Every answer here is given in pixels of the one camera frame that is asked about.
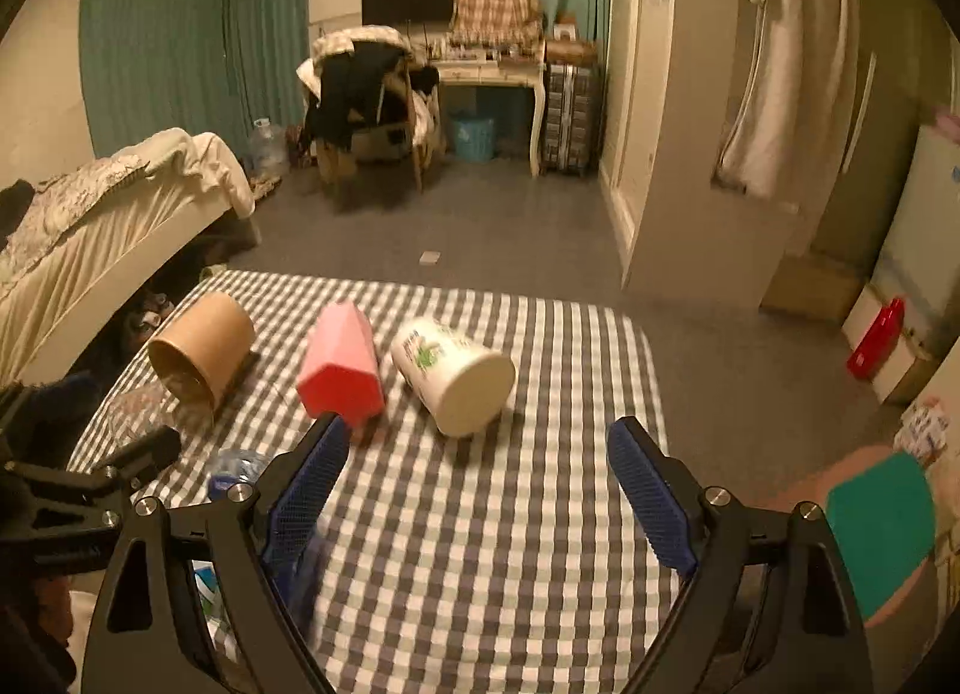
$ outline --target plaid cloth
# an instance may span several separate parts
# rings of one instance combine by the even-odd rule
[[[677,588],[608,469],[606,427],[621,415],[666,446],[649,346],[630,320],[499,293],[238,271],[202,283],[181,310],[210,289],[251,315],[259,360],[212,435],[186,441],[148,486],[167,505],[203,501],[220,447],[272,456],[299,440],[310,419],[296,371],[328,303],[356,302],[381,355],[403,321],[430,315],[517,365],[501,418],[448,439],[383,361],[387,409],[354,433],[310,546],[316,569],[301,567],[316,590],[307,644],[337,691],[621,691]],[[110,400],[153,378],[141,351],[71,468],[112,449]]]
[[[544,37],[539,0],[453,0],[448,40],[464,46],[529,46]]]

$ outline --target suitcase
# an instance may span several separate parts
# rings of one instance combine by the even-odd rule
[[[545,114],[544,164],[584,173],[593,160],[600,116],[600,70],[551,62]]]

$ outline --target large plastic water bottle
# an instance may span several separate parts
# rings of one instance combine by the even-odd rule
[[[253,157],[253,173],[258,177],[282,177],[290,171],[286,136],[281,128],[270,125],[269,117],[253,121],[250,152]]]

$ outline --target desk leg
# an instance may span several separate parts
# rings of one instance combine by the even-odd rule
[[[536,177],[539,176],[539,132],[544,123],[546,88],[542,82],[533,83],[531,88],[534,91],[534,124],[530,129],[530,173]]]

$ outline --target brown paper cup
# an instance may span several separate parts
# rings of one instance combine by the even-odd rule
[[[160,382],[184,405],[216,411],[253,345],[253,322],[227,293],[205,293],[147,344]]]

